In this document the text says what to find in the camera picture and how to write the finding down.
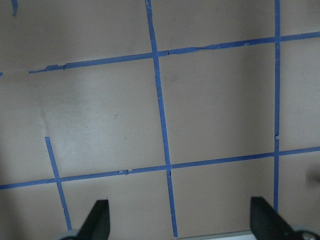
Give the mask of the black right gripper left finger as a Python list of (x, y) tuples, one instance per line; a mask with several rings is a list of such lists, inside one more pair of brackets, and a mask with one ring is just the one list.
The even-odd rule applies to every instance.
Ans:
[(110, 207), (107, 199), (97, 200), (77, 233), (78, 240), (107, 240), (110, 236)]

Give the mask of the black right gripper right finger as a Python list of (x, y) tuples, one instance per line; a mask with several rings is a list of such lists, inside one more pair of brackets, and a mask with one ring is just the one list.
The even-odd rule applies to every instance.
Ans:
[(296, 233), (263, 197), (250, 199), (250, 230), (257, 240), (295, 240)]

